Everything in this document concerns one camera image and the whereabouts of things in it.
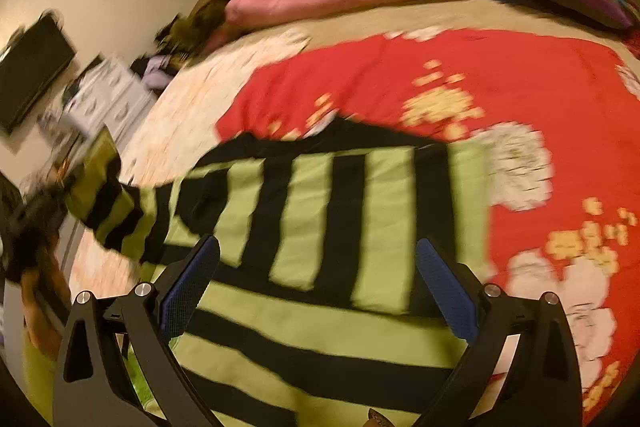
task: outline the bedsheet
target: bedsheet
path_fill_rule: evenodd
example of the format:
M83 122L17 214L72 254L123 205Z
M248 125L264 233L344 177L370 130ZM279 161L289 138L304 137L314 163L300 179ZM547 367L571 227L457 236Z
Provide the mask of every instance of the bedsheet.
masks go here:
M262 68L217 128L223 140L237 132L289 139L335 109L490 146L493 280L515 296L561 295L588 418L640 347L639 87L593 42L432 26ZM500 373L515 345L507 343Z
M438 25L442 28L503 28L531 32L541 35L574 37L585 39L613 49L636 73L640 72L639 63L626 50L624 45L608 36L577 25L569 20L554 18L521 7L507 6L495 0L437 0L429 3L413 3L398 7L382 7L367 12L348 14L321 21L298 22L296 26L308 32L310 41L307 49L319 48L345 40L361 39L382 32L407 31ZM247 36L233 44L233 49L251 46L269 36L281 35L293 26L271 28ZM173 89L168 90L154 109L154 119L143 123L136 137L124 153L125 179L134 177L136 182L163 182L170 177L186 171L199 158L201 153L214 146L218 138L211 131L220 114L209 114L207 103L199 97L191 97L190 111L201 112L196 135L200 136L200 147L203 149L190 152L184 147L183 140L194 134L193 125L173 124L167 132L158 127L158 121L175 118L177 100L181 92L188 90L188 84L175 82ZM212 84L207 89L215 91L220 84ZM120 272L114 276L114 267ZM115 295L130 287L130 268L124 266L115 255L105 253L96 246L91 236L83 239L78 261L72 272L72 289L74 294L81 289L89 288L99 296ZM612 375L616 368L610 369ZM598 380L598 384L608 380Z

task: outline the bed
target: bed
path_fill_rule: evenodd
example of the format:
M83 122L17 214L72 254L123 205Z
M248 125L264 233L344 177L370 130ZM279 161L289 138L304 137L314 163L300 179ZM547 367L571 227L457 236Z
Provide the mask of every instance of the bed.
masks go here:
M160 184L188 171L220 142L215 124L255 68L339 42L377 34L396 36L424 28L434 33L448 28L486 28L582 39L613 50L631 71L640 74L640 62L609 32L495 0L420 1L300 21L255 32L181 71L123 153L122 179L135 184ZM84 289L98 297L119 295L139 277L136 266L104 251L91 234L85 233L70 277L73 295ZM625 368L630 366L635 349L634 343L626 351L618 348L617 355L624 352L620 358L626 360ZM590 381L584 394L588 421L603 409L622 379L620 361L603 355L605 361L598 362L598 376Z

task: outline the beige bedsheet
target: beige bedsheet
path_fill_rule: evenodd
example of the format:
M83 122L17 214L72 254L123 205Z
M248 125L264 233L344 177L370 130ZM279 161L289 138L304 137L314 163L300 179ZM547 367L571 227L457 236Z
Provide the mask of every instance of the beige bedsheet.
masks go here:
M591 30L568 19L495 0L433 0L379 7L326 20L297 22L256 32L231 44L232 47L225 48L224 52L240 50L267 37L281 38L279 36L287 30L301 39L304 38L302 35L308 34L310 40L306 50L312 50L377 33L434 25L443 28L507 29L585 39L612 48L640 75L640 62L615 36ZM180 75L183 80L189 78L190 82L180 81L177 77L137 131L123 154L123 179L133 177L137 184L157 184L191 168L204 152L218 143L213 126L223 114L220 112L222 108L226 110L246 81L242 72L238 77L233 71L229 71L228 76L224 75L225 78L218 75L216 82L197 78L193 70ZM223 98L225 103L212 103L219 98ZM197 115L197 118L185 118L185 114ZM191 147L194 140L197 146ZM136 272L128 261L113 252L104 251L89 233L85 233L71 273L73 295L83 289L92 290L98 297L117 295L128 291L135 278Z

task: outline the white flower pattern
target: white flower pattern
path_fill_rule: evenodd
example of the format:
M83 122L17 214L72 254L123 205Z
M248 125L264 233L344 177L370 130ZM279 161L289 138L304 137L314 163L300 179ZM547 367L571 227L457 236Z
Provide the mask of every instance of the white flower pattern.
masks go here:
M600 357L609 352L616 330L613 311L602 308L609 294L609 277L591 259L577 257L564 269L564 279L558 281L551 263L540 250L520 252L510 259L508 269L509 295L539 299L548 291L558 294L574 336L582 389L590 388L600 376ZM517 345L517 335L507 338L494 374L507 372Z
M476 139L491 146L492 204L510 210L530 210L551 197L551 153L540 131L529 125L498 123L476 132Z
M444 28L441 28L440 26L429 26L428 28L422 28L419 30L387 32L384 35L385 39L389 40L402 36L403 39L425 42L429 39L433 39L443 31Z
M616 71L625 84L626 90L640 100L640 80L636 74L627 66L616 66Z

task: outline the metal screw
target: metal screw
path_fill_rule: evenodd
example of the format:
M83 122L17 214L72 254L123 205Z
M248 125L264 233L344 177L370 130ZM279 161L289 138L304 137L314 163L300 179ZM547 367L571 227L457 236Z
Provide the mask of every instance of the metal screw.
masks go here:
M151 285L148 282L143 282L136 286L136 295L138 297L146 297L151 293Z
M76 302L79 304L85 304L87 302L89 302L89 299L91 298L91 293L90 292L80 292L78 294L78 297L76 297Z
M545 301L548 304L558 304L558 302L560 302L560 299L558 298L558 296L555 293L546 292L545 293Z
M484 293L489 297L498 297L502 293L500 286L495 284L488 284L484 287Z

